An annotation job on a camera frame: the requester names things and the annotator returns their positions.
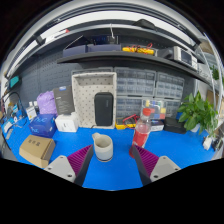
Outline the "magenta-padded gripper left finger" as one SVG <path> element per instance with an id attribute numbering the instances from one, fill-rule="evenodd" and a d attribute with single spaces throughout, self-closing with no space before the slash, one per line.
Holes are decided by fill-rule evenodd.
<path id="1" fill-rule="evenodd" d="M 93 146 L 89 145 L 69 156 L 60 155 L 45 168 L 45 171 L 82 186 L 92 156 Z"/>

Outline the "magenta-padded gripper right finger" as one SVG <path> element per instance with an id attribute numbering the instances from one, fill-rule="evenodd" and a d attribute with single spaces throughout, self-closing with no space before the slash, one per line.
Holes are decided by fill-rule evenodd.
<path id="1" fill-rule="evenodd" d="M 136 161 L 143 186 L 180 170 L 180 167 L 167 156 L 158 157 L 140 146 L 134 145 L 131 153 Z"/>

